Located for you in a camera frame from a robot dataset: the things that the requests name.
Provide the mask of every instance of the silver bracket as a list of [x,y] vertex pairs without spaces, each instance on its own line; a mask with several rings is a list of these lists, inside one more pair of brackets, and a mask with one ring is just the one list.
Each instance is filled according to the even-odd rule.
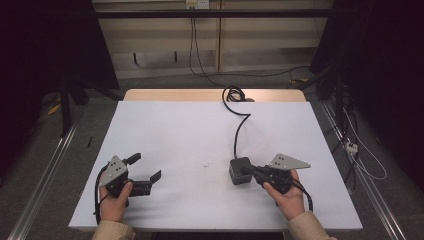
[[279,170],[292,170],[299,168],[310,168],[311,164],[302,162],[290,156],[286,156],[282,153],[275,155],[274,159],[269,163],[270,168]]
[[117,157],[116,155],[113,156],[105,172],[100,178],[99,187],[106,186],[108,183],[112,182],[125,172],[128,172],[127,166],[122,162],[121,159],[119,159],[119,157]]

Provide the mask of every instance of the white cable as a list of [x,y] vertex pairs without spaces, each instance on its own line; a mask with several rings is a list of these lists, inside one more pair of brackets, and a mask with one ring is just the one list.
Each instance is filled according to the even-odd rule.
[[343,111],[344,111],[344,113],[346,114],[346,117],[347,117],[347,120],[349,121],[349,124],[350,124],[350,127],[352,128],[352,131],[353,131],[353,133],[355,134],[355,136],[356,136],[356,138],[358,139],[358,141],[361,143],[361,145],[374,157],[374,159],[378,162],[378,164],[381,166],[381,168],[383,169],[383,171],[384,171],[384,177],[376,177],[376,176],[374,176],[374,175],[372,175],[371,173],[369,173],[364,167],[362,167],[356,160],[355,160],[355,158],[353,157],[353,155],[352,154],[350,154],[351,156],[352,156],[352,159],[353,159],[353,161],[358,165],[358,167],[362,170],[362,171],[364,171],[368,176],[370,176],[371,178],[374,178],[374,179],[376,179],[376,180],[384,180],[384,179],[386,179],[386,177],[387,177],[387,172],[386,172],[386,169],[384,168],[384,166],[383,166],[383,164],[381,164],[381,162],[378,160],[378,158],[365,146],[365,144],[361,141],[361,139],[359,139],[359,136],[358,136],[358,134],[356,134],[356,130],[355,130],[355,128],[353,127],[353,124],[352,124],[352,122],[350,121],[350,118],[349,118],[349,114],[347,114],[347,112],[346,112],[346,110],[343,108]]

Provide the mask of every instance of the hand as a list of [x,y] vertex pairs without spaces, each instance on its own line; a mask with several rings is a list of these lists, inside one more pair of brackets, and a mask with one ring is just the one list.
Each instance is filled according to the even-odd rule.
[[[299,175],[297,175],[296,170],[291,170],[291,174],[294,179],[299,181]],[[286,194],[281,194],[269,183],[265,182],[263,185],[268,194],[278,204],[278,207],[284,216],[286,216],[287,220],[290,221],[305,212],[303,192],[300,189],[292,187]]]
[[125,203],[131,194],[133,188],[132,182],[127,182],[118,198],[109,195],[106,187],[99,188],[100,199],[105,198],[100,203],[100,213],[102,220],[122,222],[125,212]]

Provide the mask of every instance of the white tabletop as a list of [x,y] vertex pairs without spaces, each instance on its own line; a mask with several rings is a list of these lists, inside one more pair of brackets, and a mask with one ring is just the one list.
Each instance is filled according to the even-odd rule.
[[[238,157],[264,166],[277,153],[311,164],[298,170],[314,213],[328,230],[361,229],[316,117],[307,102],[229,103],[252,116],[240,130]],[[120,102],[75,209],[71,228],[94,230],[94,184],[113,155],[140,152],[133,180],[162,178],[150,196],[130,198],[124,222],[145,231],[281,231],[287,221],[253,180],[233,185],[228,172],[242,118],[222,102]],[[305,197],[305,208],[308,208]]]

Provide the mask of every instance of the sleeve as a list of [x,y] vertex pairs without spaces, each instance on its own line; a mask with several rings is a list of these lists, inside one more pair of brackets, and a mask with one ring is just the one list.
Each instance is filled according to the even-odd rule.
[[93,240],[132,240],[134,237],[135,233],[130,226],[102,220],[94,233]]
[[288,227],[295,240],[337,240],[328,236],[311,211],[304,212],[290,220]]

